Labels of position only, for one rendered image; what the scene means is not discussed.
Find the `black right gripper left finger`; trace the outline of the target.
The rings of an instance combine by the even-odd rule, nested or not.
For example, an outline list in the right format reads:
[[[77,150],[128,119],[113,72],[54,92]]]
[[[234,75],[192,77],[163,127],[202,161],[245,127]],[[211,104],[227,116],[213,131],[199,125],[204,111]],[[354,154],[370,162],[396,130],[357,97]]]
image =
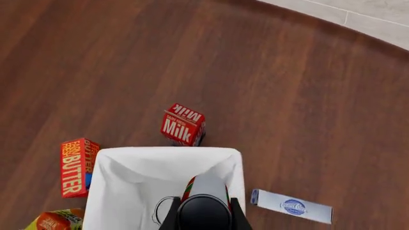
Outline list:
[[[170,209],[167,213],[166,218],[162,222],[159,230],[179,230],[178,227],[178,208],[181,204],[181,199],[179,197],[172,197],[173,201]]]

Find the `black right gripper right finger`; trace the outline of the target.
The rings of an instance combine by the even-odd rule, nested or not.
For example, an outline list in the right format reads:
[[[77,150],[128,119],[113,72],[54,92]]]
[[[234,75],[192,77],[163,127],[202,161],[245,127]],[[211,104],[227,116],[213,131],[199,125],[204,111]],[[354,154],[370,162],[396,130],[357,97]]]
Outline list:
[[[252,230],[237,198],[231,198],[232,227],[231,230]]]

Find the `white basket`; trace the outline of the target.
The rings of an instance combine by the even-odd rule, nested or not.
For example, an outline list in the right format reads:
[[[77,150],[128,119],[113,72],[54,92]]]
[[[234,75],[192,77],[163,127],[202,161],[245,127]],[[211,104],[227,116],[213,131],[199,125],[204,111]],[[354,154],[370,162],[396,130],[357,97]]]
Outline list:
[[[171,201],[196,175],[211,172],[246,209],[242,155],[232,148],[121,147],[96,157],[82,230],[158,230]]]

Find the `silver cream cheese box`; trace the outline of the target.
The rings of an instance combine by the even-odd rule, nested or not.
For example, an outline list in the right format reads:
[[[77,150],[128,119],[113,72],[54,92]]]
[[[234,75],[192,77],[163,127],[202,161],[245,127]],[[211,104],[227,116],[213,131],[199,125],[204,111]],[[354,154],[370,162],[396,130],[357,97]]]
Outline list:
[[[254,189],[252,191],[251,204],[322,224],[332,224],[333,209],[331,206],[324,204],[312,203],[261,189]]]

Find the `red milk carton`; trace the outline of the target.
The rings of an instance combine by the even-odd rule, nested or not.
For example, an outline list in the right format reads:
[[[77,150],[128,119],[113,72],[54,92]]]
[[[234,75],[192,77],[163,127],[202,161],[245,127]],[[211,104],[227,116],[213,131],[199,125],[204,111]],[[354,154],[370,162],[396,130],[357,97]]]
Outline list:
[[[198,147],[206,135],[206,119],[200,112],[175,103],[164,111],[160,132],[173,146]]]

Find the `red butter box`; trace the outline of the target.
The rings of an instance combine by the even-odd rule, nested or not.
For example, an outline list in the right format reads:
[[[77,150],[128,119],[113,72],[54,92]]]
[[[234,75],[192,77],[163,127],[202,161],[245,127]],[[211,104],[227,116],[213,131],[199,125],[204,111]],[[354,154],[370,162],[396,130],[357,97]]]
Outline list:
[[[61,196],[86,197],[100,145],[86,138],[66,141],[60,147]]]

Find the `orange and yellow juice carton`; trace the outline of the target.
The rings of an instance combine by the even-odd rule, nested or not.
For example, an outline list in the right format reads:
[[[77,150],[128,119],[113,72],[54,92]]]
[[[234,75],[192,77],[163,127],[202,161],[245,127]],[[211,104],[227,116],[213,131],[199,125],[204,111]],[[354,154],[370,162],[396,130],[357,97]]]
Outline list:
[[[84,210],[70,208],[43,212],[23,230],[82,230]]]

